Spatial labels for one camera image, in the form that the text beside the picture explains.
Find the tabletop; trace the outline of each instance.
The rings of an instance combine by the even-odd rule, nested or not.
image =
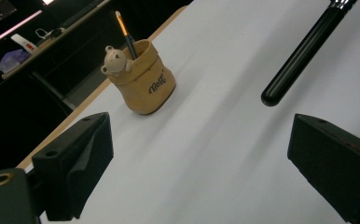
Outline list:
[[[360,1],[278,105],[260,100],[328,4],[194,0],[153,40],[168,101],[141,116],[110,84],[74,120],[107,111],[114,159],[72,222],[344,223],[286,153],[296,113],[360,137]]]

